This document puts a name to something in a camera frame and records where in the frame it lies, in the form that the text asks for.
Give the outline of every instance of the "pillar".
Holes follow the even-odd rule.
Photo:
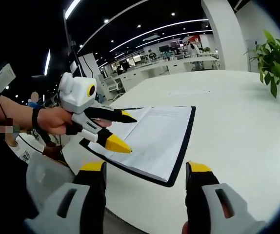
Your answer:
[[[221,70],[248,71],[245,41],[228,0],[201,0],[213,30]]]

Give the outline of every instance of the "black notebook cover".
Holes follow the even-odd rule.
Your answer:
[[[123,109],[123,110],[128,111],[128,110],[135,110],[135,109],[141,109],[141,108],[128,108],[128,109]],[[189,118],[189,121],[188,121],[188,125],[187,125],[187,128],[186,128],[186,131],[185,131],[185,135],[184,135],[184,138],[183,138],[183,141],[182,141],[182,145],[181,145],[181,148],[179,150],[179,154],[178,154],[177,160],[175,162],[174,168],[173,168],[173,170],[172,170],[172,172],[170,174],[169,180],[167,182],[164,182],[164,181],[161,181],[161,180],[158,180],[158,179],[155,179],[155,178],[152,178],[152,177],[140,174],[140,173],[135,172],[135,171],[132,171],[128,167],[124,167],[124,166],[122,166],[122,165],[120,165],[120,164],[118,164],[118,163],[108,159],[104,155],[101,155],[101,154],[93,151],[89,147],[90,141],[87,140],[87,139],[81,140],[80,141],[80,145],[82,147],[84,147],[85,149],[87,149],[88,151],[92,152],[94,155],[100,157],[102,160],[104,160],[104,161],[106,161],[106,162],[116,166],[119,169],[122,169],[125,172],[128,172],[128,173],[130,173],[130,174],[132,174],[134,176],[137,176],[139,178],[145,179],[147,181],[150,181],[150,182],[153,182],[153,183],[156,183],[156,184],[159,184],[159,185],[162,185],[162,186],[170,188],[176,182],[176,179],[177,179],[180,167],[181,167],[183,159],[184,159],[185,152],[186,152],[188,144],[189,144],[196,107],[195,106],[191,106],[191,109],[192,110],[191,110],[191,114],[190,114],[190,118]]]

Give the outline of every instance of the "wrist strap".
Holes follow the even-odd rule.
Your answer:
[[[33,125],[34,129],[40,128],[38,125],[38,122],[37,122],[37,117],[38,117],[39,111],[40,111],[40,109],[33,108],[32,125]]]

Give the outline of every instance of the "white paper page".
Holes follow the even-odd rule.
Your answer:
[[[111,160],[169,179],[191,115],[191,107],[152,108],[125,142],[131,154],[114,153]]]
[[[142,118],[145,116],[145,114],[151,109],[151,107],[146,107],[142,109],[135,109],[135,110],[128,110],[129,114],[133,118],[137,120],[136,123],[120,123],[120,122],[113,122],[111,127],[108,127],[107,129],[117,135],[120,139],[125,140],[126,137],[130,134],[130,132],[134,129],[134,127],[142,120]],[[106,150],[102,146],[100,146],[97,143],[90,142],[89,147],[101,154],[104,155],[107,158],[110,158],[112,154],[114,153],[113,151]]]

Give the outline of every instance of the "white desk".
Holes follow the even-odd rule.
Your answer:
[[[122,75],[119,75],[122,84],[124,86],[125,91],[129,91],[142,81],[148,78],[158,77],[160,74],[165,73],[167,70],[170,74],[177,74],[183,72],[191,71],[191,62],[202,62],[202,61],[212,61],[214,62],[216,68],[217,66],[217,58],[208,56],[208,57],[192,57],[185,58],[180,60],[159,60],[155,62],[148,63],[146,65],[142,65],[140,68],[134,69],[130,72],[126,72]]]
[[[112,104],[158,105],[197,107],[184,162],[211,167],[248,202],[256,219],[269,221],[280,208],[280,102],[259,74],[201,71],[151,78]],[[74,156],[87,154],[79,145],[70,148]],[[108,164],[107,207],[147,233],[181,233],[185,194],[184,165],[175,185],[165,188]]]

